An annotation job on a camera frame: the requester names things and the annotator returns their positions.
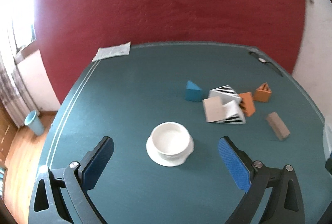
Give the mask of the white black striped triangle block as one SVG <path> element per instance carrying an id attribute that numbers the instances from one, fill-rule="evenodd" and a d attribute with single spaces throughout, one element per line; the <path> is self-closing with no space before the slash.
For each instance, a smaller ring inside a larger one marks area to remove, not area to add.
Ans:
<path id="1" fill-rule="evenodd" d="M 224 85 L 209 91 L 209 98 L 216 96 L 221 98 L 222 104 L 227 104 L 231 101 L 235 101 L 237 104 L 240 104 L 242 100 L 239 94 L 229 85 Z"/>

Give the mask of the orange rectangular block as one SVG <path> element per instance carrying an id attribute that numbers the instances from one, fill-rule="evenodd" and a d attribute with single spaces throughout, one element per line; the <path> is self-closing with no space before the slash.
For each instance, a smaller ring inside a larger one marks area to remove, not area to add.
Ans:
<path id="1" fill-rule="evenodd" d="M 245 92 L 239 94 L 241 97 L 241 102 L 239 104 L 242 112 L 247 117 L 251 117 L 255 113 L 255 105 L 254 100 L 251 92 Z"/>

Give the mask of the beige wooden block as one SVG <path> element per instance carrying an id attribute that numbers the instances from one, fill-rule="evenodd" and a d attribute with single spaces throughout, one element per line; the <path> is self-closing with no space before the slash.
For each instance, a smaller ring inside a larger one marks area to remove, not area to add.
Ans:
<path id="1" fill-rule="evenodd" d="M 279 140 L 285 140 L 290 135 L 289 129 L 275 111 L 269 113 L 266 120 Z"/>

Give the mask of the beige triangular block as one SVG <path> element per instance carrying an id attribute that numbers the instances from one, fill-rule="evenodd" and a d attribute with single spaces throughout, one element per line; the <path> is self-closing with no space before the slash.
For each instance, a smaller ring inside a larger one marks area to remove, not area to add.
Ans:
<path id="1" fill-rule="evenodd" d="M 203 108 L 205 119 L 208 123 L 221 121 L 226 118 L 226 112 L 219 96 L 204 99 Z"/>

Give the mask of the white ceramic bowl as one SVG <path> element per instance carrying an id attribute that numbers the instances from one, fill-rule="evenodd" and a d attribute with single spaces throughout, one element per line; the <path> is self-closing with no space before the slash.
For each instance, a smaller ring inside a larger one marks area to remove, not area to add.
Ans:
<path id="1" fill-rule="evenodd" d="M 194 140 L 187 128 L 176 122 L 156 126 L 147 142 L 146 151 L 151 160 L 165 167 L 185 163 L 194 151 Z"/>

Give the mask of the white paper leaflet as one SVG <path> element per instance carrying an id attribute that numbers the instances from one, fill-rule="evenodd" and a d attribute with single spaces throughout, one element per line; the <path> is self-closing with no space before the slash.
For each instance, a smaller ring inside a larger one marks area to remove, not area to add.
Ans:
<path id="1" fill-rule="evenodd" d="M 99 48 L 92 62 L 117 56 L 127 56 L 130 53 L 131 43 L 127 42 L 118 46 Z"/>

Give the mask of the white striped prism block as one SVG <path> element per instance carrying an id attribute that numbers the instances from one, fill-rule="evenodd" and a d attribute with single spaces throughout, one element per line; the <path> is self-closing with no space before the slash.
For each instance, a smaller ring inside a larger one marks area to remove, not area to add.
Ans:
<path id="1" fill-rule="evenodd" d="M 217 123 L 228 123 L 233 125 L 246 123 L 244 113 L 235 100 L 226 103 L 222 107 L 225 112 L 225 118 L 217 121 Z"/>

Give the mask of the red quilted bedspread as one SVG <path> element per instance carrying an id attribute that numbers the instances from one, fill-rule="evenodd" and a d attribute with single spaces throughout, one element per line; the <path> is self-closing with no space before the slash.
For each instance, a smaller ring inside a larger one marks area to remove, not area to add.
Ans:
<path id="1" fill-rule="evenodd" d="M 305 0 L 36 0 L 37 43 L 60 102 L 97 50 L 130 42 L 257 46 L 292 72 Z"/>

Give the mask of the green table mat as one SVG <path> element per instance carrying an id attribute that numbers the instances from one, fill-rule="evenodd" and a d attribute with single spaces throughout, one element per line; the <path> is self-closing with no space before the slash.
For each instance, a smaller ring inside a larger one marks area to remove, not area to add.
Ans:
<path id="1" fill-rule="evenodd" d="M 283 76 L 248 54 L 274 63 Z M 267 82 L 272 95 L 243 125 L 208 123 L 202 103 L 185 100 L 191 80 L 205 93 L 229 85 L 253 92 Z M 266 120 L 276 112 L 290 131 L 279 140 Z M 146 151 L 164 122 L 185 126 L 194 151 L 177 167 L 153 162 Z M 107 223 L 224 223 L 243 196 L 218 153 L 228 136 L 266 166 L 293 166 L 305 223 L 316 223 L 331 202 L 322 113 L 295 79 L 263 52 L 207 42 L 138 45 L 130 54 L 91 63 L 69 91 L 48 132 L 39 165 L 65 168 L 104 137 L 114 152 L 88 194 Z"/>

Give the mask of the light blue waste bin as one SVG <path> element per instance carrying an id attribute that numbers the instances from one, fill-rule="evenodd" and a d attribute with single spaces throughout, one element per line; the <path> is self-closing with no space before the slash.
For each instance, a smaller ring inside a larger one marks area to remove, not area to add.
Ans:
<path id="1" fill-rule="evenodd" d="M 24 120 L 24 125 L 29 127 L 36 135 L 40 136 L 44 133 L 45 128 L 38 117 L 36 110 L 31 111 Z"/>

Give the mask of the black wristwatch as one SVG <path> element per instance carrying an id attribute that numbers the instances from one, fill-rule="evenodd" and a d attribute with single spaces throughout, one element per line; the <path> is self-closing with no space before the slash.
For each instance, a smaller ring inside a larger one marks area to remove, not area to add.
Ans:
<path id="1" fill-rule="evenodd" d="M 263 57 L 261 57 L 259 54 L 257 54 L 254 51 L 249 51 L 248 54 L 254 58 L 256 58 L 259 62 L 261 62 L 262 64 L 268 66 L 269 68 L 271 68 L 274 72 L 276 72 L 279 76 L 283 76 L 282 71 L 271 61 L 268 61 L 266 59 L 264 59 Z"/>

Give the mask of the patterned curtain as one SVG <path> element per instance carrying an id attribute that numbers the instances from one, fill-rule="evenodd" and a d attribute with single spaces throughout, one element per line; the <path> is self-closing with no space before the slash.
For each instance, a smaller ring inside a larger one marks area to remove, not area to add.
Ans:
<path id="1" fill-rule="evenodd" d="M 31 111 L 36 110 L 39 114 L 13 57 L 4 52 L 1 52 L 1 102 L 18 128 L 24 125 L 24 120 Z"/>

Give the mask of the orange black striped triangle block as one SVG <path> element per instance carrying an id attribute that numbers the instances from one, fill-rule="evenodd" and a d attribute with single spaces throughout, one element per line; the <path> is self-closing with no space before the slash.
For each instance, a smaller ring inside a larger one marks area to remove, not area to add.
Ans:
<path id="1" fill-rule="evenodd" d="M 272 95 L 272 91 L 268 85 L 267 82 L 261 84 L 259 88 L 257 88 L 254 92 L 253 99 L 257 102 L 263 102 L 266 103 L 269 101 L 270 97 Z"/>

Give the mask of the blue triangular block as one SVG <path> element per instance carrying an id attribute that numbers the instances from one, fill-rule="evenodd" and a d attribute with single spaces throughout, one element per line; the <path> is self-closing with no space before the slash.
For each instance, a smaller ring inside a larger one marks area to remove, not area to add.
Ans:
<path id="1" fill-rule="evenodd" d="M 185 90 L 185 100 L 190 102 L 201 102 L 202 99 L 203 99 L 202 89 L 191 80 L 188 80 Z"/>

